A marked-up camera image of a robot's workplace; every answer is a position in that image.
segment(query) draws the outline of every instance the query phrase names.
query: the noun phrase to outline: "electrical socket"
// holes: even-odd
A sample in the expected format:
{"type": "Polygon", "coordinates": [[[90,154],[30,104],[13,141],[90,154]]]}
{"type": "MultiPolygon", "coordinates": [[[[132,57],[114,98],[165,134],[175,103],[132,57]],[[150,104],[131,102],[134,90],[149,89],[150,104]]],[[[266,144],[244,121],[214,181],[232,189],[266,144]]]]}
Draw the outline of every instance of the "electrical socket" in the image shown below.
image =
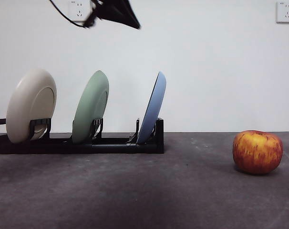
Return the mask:
{"type": "Polygon", "coordinates": [[[91,13],[91,0],[69,0],[68,18],[72,21],[85,21],[91,13]]]}
{"type": "Polygon", "coordinates": [[[277,2],[277,23],[289,23],[289,1],[277,2]]]}

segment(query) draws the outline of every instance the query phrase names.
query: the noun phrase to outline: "blue plate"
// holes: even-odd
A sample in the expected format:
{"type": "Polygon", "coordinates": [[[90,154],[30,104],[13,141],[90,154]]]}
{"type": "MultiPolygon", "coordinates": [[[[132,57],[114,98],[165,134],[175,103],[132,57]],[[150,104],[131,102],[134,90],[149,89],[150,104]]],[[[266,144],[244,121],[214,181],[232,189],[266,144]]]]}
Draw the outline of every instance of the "blue plate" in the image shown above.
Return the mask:
{"type": "Polygon", "coordinates": [[[155,123],[158,119],[160,108],[163,103],[165,95],[165,86],[166,86],[165,76],[162,72],[159,72],[151,94],[148,107],[144,115],[145,117],[141,125],[141,129],[137,139],[137,144],[145,143],[149,139],[154,129],[155,123]]]}

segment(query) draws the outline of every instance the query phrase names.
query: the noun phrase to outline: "black cable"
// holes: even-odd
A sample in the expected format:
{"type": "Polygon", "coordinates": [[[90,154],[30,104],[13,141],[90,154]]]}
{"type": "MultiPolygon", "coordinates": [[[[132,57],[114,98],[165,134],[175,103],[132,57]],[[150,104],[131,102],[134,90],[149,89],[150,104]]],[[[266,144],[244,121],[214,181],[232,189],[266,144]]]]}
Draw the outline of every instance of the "black cable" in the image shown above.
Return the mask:
{"type": "Polygon", "coordinates": [[[52,0],[49,0],[49,1],[50,1],[51,4],[55,7],[55,9],[56,9],[66,20],[68,20],[70,23],[74,24],[75,26],[85,28],[84,26],[79,25],[79,24],[73,22],[72,20],[70,20],[68,17],[66,17],[66,16],[59,10],[59,8],[53,3],[52,0]]]}

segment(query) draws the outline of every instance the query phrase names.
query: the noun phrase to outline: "gray floor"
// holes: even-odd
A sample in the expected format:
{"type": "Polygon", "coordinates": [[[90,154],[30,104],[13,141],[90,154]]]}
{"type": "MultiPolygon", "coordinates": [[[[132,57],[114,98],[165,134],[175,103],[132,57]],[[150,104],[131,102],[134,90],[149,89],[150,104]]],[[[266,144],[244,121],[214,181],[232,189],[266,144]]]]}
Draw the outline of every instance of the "gray floor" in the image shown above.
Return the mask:
{"type": "Polygon", "coordinates": [[[289,229],[289,133],[269,175],[234,133],[166,133],[163,155],[0,155],[0,229],[289,229]]]}

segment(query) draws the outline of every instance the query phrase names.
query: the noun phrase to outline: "apple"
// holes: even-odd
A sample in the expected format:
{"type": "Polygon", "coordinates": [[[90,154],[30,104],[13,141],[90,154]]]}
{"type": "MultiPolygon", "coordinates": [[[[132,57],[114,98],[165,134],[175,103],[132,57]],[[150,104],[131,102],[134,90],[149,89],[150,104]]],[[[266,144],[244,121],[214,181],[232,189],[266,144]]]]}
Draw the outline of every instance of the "apple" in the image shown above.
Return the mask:
{"type": "Polygon", "coordinates": [[[282,154],[282,141],[274,134],[247,130],[234,139],[234,161],[241,170],[251,174],[266,174],[277,168],[282,154]]]}

